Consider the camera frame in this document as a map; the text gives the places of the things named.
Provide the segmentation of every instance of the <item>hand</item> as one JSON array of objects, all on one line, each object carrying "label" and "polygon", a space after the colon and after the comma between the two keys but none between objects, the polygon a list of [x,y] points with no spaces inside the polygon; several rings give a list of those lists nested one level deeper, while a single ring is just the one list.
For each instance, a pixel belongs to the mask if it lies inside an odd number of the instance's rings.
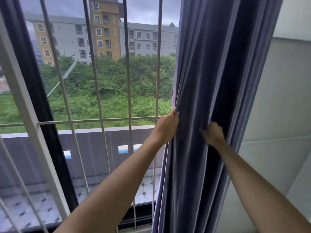
[{"label": "hand", "polygon": [[216,122],[210,122],[207,130],[202,131],[204,140],[215,147],[218,143],[225,141],[224,133],[222,127],[220,127]]},{"label": "hand", "polygon": [[179,122],[179,112],[175,108],[168,115],[163,115],[155,125],[150,137],[158,141],[161,146],[173,138]]}]

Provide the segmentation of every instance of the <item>person's left arm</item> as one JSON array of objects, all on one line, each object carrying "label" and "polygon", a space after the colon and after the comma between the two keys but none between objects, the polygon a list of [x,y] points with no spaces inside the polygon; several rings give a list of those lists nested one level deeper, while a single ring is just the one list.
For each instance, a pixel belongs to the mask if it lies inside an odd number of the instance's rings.
[{"label": "person's left arm", "polygon": [[177,129],[179,113],[162,116],[150,137],[115,169],[57,228],[61,232],[114,232],[159,149]]}]

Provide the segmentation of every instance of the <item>tiled floor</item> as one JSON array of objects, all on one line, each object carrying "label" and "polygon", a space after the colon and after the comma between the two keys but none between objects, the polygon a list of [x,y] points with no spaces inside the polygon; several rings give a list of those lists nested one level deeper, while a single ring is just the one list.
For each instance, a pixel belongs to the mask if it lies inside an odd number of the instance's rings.
[{"label": "tiled floor", "polygon": [[[155,176],[155,200],[158,196],[158,187],[160,182],[160,175]],[[153,179],[152,176],[146,176],[142,180],[141,185],[135,196],[135,204],[143,204],[152,201],[153,191]],[[89,191],[95,190],[97,185],[89,185]],[[81,203],[86,197],[86,188],[77,187],[75,188],[79,203]],[[38,210],[41,219],[45,224],[54,223],[61,221],[61,217],[53,200],[51,193],[37,193],[31,194],[31,198]],[[13,217],[14,222],[17,224],[19,229],[25,229],[29,227],[35,227],[39,225],[36,216],[33,213],[32,208],[28,204],[25,196],[13,196],[2,198],[8,211]],[[5,216],[2,209],[0,209],[0,232],[11,231],[14,228],[10,224],[8,218]]]}]

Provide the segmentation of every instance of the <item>curtain fold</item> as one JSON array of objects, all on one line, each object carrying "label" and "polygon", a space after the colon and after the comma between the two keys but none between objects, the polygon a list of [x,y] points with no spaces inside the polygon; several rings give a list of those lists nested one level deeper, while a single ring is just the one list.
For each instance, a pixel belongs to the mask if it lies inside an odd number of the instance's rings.
[{"label": "curtain fold", "polygon": [[182,0],[173,105],[153,233],[215,232],[230,182],[200,129],[223,127],[239,150],[282,0]]}]

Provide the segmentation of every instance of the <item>sky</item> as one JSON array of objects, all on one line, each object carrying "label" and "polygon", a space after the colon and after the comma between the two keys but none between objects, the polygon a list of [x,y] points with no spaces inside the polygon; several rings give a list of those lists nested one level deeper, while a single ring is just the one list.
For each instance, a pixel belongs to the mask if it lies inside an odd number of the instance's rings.
[{"label": "sky", "polygon": [[[39,0],[20,0],[24,12],[42,14]],[[83,18],[82,0],[45,0],[50,15]],[[179,26],[181,0],[163,0],[162,25],[171,22]],[[159,0],[127,0],[127,19],[131,23],[158,24]],[[34,34],[31,23],[26,22],[30,35]]]}]

